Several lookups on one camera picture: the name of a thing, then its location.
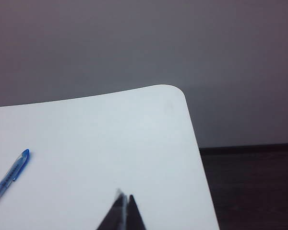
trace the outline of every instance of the white surface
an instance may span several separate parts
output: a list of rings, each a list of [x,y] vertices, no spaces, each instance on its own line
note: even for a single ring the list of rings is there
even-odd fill
[[[0,107],[0,179],[31,160],[0,200],[0,230],[93,230],[117,188],[148,230],[217,230],[183,93],[156,85]]]

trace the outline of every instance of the white wall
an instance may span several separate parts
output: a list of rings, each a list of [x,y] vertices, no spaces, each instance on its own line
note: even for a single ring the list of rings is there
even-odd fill
[[[0,106],[160,83],[200,147],[288,142],[288,0],[0,0]]]

